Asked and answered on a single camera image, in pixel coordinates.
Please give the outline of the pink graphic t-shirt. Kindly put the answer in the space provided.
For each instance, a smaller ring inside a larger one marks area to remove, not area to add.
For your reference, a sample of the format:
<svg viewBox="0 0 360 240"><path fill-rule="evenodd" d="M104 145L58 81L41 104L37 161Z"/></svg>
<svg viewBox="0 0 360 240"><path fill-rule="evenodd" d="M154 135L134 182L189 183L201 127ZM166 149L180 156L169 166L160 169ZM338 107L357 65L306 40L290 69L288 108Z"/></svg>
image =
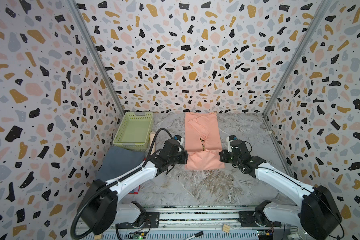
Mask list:
<svg viewBox="0 0 360 240"><path fill-rule="evenodd" d="M223 150L216 113L185 114L186 170L206 171L225 168L219 153Z"/></svg>

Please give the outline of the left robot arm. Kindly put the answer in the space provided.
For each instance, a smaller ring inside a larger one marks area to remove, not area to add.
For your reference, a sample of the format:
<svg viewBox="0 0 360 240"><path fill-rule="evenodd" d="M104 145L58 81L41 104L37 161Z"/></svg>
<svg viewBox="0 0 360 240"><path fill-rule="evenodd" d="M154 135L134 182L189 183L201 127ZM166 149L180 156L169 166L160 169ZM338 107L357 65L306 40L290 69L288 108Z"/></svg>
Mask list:
<svg viewBox="0 0 360 240"><path fill-rule="evenodd" d="M146 210L137 202L121 204L120 201L143 183L162 173L168 174L175 165L185 165L188 152L182 146L183 141L176 135L129 172L107 181L95 180L77 209L70 229L71 238L79 240L90 233L99 235L113 223L141 226Z"/></svg>

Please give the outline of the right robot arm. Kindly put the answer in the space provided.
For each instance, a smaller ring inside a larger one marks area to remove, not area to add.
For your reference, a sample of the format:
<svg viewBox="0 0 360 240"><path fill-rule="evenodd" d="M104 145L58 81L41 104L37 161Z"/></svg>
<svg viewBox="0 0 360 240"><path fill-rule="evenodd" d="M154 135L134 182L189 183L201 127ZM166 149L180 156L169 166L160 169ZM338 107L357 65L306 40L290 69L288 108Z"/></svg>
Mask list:
<svg viewBox="0 0 360 240"><path fill-rule="evenodd" d="M227 137L227 144L228 148L219 153L222 163L229 163L243 174L269 184L294 202L292 206L265 200L255 207L251 217L245 217L246 221L259 227L274 222L288 224L315 240L325 240L341 225L342 216L326 187L300 182L266 160L251 156L246 142L234 135Z"/></svg>

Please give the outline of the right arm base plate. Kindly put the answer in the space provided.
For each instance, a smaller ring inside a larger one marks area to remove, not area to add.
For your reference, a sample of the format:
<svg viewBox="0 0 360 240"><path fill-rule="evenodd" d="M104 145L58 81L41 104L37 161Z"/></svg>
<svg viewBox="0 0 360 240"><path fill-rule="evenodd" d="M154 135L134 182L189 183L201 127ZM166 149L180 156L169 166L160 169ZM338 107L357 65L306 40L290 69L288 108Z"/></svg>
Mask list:
<svg viewBox="0 0 360 240"><path fill-rule="evenodd" d="M280 222L271 222L267 219L263 212L259 211L240 211L239 212L239 223L242 228L246 227L282 227L283 224Z"/></svg>

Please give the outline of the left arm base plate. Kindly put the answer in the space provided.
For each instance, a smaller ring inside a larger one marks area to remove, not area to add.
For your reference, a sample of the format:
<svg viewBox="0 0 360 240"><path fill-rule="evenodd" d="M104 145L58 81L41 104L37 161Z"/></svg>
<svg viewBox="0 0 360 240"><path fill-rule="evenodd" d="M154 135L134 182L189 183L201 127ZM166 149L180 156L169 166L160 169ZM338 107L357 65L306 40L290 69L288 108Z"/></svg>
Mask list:
<svg viewBox="0 0 360 240"><path fill-rule="evenodd" d="M160 213L159 212L147 212L144 217L138 217L138 219L133 223L121 223L119 224L120 229L131 229L131 230L140 230L140 229L157 229L160 223Z"/></svg>

